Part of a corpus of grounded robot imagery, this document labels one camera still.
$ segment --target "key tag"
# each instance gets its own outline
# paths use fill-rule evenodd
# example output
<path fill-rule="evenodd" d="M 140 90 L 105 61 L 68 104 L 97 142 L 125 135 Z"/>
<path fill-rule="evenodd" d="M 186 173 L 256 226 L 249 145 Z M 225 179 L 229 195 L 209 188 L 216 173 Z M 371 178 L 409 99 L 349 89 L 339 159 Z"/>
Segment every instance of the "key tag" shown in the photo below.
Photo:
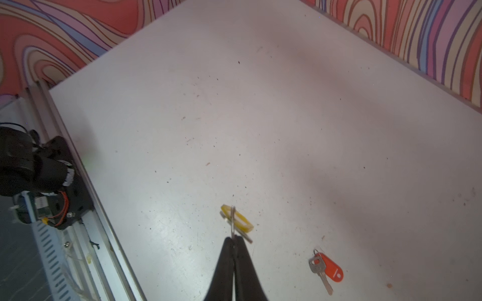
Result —
<path fill-rule="evenodd" d="M 343 280 L 343 270 L 335 263 L 333 260 L 331 260 L 328 256 L 326 256 L 324 253 L 318 252 L 318 250 L 314 249 L 313 253 L 315 254 L 315 257 L 319 257 L 323 259 L 325 262 L 326 268 L 325 268 L 325 274 L 333 281 L 335 282 L 341 282 Z"/>

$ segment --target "key head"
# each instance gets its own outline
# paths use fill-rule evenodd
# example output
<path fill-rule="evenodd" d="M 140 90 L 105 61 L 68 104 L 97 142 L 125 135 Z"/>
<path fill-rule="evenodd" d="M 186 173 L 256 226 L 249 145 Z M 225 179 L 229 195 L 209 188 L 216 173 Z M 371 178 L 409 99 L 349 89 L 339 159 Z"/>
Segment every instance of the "key head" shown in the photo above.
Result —
<path fill-rule="evenodd" d="M 326 264 L 320 256 L 312 257 L 308 260 L 309 268 L 315 274 L 324 272 Z"/>

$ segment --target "black cable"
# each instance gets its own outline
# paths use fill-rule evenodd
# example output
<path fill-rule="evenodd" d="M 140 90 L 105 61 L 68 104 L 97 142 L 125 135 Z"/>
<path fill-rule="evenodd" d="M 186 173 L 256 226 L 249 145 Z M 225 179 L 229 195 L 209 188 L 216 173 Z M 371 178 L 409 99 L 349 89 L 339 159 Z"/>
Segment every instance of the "black cable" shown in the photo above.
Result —
<path fill-rule="evenodd" d="M 14 122 L 0 122 L 0 124 L 11 124 L 11 125 L 16 125 L 16 126 L 18 126 L 18 127 L 21 127 L 22 129 L 24 129 L 24 130 L 25 130 L 25 133 L 27 133 L 27 134 L 28 134 L 27 129 L 26 129 L 26 128 L 25 128 L 23 125 L 21 125 L 21 124 L 14 123 Z"/>

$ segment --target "red wire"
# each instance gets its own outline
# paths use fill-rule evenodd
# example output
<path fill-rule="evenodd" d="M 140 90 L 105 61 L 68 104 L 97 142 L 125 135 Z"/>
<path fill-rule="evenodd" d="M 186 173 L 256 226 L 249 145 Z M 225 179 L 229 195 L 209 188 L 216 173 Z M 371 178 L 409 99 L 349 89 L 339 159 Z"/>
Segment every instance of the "red wire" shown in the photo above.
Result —
<path fill-rule="evenodd" d="M 70 201 L 67 197 L 67 194 L 64 191 L 59 191 L 59 192 L 64 197 L 64 207 L 62 208 L 62 211 L 61 211 L 61 213 L 63 212 L 62 217 L 60 218 L 60 221 L 55 225 L 55 227 L 57 227 L 58 225 L 60 225 L 64 221 L 64 218 L 67 215 L 68 206 L 70 204 Z"/>

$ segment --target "gray floor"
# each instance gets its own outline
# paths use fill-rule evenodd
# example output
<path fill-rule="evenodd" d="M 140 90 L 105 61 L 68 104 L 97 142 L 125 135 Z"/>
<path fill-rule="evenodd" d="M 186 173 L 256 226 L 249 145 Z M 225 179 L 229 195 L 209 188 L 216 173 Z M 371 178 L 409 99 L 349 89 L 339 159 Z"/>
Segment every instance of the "gray floor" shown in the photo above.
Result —
<path fill-rule="evenodd" d="M 12 223 L 9 197 L 0 196 L 0 296 L 7 301 L 50 301 L 49 285 L 32 229 Z"/>

